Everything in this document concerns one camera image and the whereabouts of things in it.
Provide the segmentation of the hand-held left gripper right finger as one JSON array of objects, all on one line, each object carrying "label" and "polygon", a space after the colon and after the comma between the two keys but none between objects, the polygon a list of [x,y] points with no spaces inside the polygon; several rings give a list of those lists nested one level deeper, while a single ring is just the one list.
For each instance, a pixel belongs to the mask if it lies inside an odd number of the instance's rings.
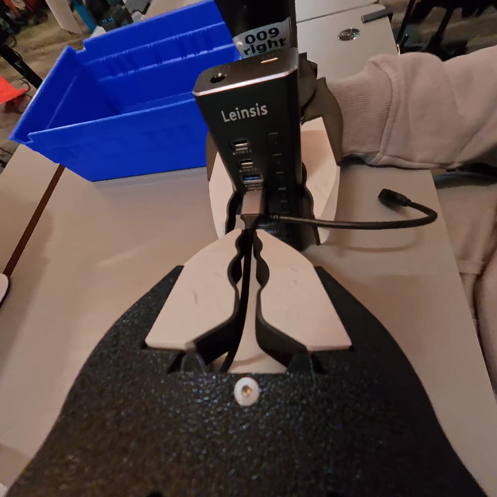
[{"label": "hand-held left gripper right finger", "polygon": [[317,270],[300,252],[258,229],[253,236],[258,346],[282,366],[297,356],[349,350],[344,325]]}]

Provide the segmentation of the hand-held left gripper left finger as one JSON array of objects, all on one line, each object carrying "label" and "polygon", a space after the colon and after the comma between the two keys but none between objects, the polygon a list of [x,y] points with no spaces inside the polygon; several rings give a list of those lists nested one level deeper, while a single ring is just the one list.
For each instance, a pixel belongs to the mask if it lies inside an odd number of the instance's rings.
[{"label": "hand-held left gripper left finger", "polygon": [[245,232],[234,229],[182,267],[145,339],[147,347],[197,353],[208,365],[234,346]]}]

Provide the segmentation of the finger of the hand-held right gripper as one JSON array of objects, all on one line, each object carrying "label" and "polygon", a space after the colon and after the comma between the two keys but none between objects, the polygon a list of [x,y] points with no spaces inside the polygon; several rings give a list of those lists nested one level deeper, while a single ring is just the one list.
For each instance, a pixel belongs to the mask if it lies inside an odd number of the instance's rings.
[{"label": "finger of the hand-held right gripper", "polygon": [[334,221],[338,204],[340,169],[321,117],[301,126],[301,156],[311,213],[318,220]]},{"label": "finger of the hand-held right gripper", "polygon": [[235,189],[224,166],[214,166],[209,180],[209,199],[218,238],[226,234],[229,204]]}]

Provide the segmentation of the black USB hub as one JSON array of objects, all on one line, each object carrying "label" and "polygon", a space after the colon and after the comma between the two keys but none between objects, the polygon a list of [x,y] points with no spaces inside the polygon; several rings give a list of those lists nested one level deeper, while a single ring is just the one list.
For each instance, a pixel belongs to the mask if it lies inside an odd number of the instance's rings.
[{"label": "black USB hub", "polygon": [[245,194],[261,190],[261,228],[301,251],[302,228],[270,219],[299,217],[303,207],[298,50],[208,68],[193,95],[216,150],[212,171],[224,166],[235,189],[226,233],[235,226]]}]

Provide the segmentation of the person's right forearm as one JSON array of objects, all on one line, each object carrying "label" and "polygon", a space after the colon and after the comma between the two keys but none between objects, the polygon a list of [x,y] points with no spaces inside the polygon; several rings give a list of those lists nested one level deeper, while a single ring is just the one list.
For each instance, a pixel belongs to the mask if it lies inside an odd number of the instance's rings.
[{"label": "person's right forearm", "polygon": [[328,84],[341,110],[343,156],[372,166],[496,166],[496,46],[442,61],[379,55]]}]

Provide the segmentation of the grey desk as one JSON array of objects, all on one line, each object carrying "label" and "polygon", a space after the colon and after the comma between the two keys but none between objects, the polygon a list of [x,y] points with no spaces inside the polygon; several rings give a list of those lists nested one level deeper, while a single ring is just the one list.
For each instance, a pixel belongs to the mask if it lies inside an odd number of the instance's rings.
[{"label": "grey desk", "polygon": [[[121,314],[216,237],[202,169],[90,183],[64,171],[1,307],[1,474],[38,451],[91,351]],[[338,232],[305,256],[384,324],[453,447],[494,493],[494,397],[445,219]]]}]

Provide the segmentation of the black flat object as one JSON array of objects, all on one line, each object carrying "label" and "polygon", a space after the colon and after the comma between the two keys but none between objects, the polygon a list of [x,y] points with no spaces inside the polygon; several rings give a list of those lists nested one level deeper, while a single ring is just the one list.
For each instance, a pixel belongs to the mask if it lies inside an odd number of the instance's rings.
[{"label": "black flat object", "polygon": [[374,22],[376,20],[380,20],[380,19],[387,17],[389,22],[391,23],[393,15],[394,15],[394,9],[383,8],[381,10],[377,10],[375,12],[371,12],[371,13],[362,15],[361,20],[363,23],[369,23],[369,22]]}]

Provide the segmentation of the blue plastic bin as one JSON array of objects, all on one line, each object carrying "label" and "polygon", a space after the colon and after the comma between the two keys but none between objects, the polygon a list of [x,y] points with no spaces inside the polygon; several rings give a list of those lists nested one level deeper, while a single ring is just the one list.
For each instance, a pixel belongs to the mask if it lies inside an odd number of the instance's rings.
[{"label": "blue plastic bin", "polygon": [[205,166],[192,91],[238,59],[214,1],[91,37],[60,54],[10,139],[91,182]]}]

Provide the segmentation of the person's torso in grey sweatshirt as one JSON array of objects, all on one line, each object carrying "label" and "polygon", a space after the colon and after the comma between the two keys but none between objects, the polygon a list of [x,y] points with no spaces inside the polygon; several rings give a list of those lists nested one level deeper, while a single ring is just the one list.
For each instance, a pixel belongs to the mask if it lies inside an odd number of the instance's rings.
[{"label": "person's torso in grey sweatshirt", "polygon": [[437,193],[488,376],[496,392],[496,184],[450,183]]}]

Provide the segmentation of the red object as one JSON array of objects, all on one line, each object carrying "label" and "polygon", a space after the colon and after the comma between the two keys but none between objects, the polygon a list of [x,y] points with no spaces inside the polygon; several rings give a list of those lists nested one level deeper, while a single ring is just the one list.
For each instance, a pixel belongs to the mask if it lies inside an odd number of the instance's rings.
[{"label": "red object", "polygon": [[28,89],[18,89],[1,76],[1,110],[22,114],[26,107]]}]

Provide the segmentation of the black chair frame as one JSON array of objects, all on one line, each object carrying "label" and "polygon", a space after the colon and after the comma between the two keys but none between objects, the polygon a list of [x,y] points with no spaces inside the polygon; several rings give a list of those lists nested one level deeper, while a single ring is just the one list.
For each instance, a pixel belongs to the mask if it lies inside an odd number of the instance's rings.
[{"label": "black chair frame", "polygon": [[385,1],[401,54],[426,52],[441,60],[496,45],[496,1]]}]

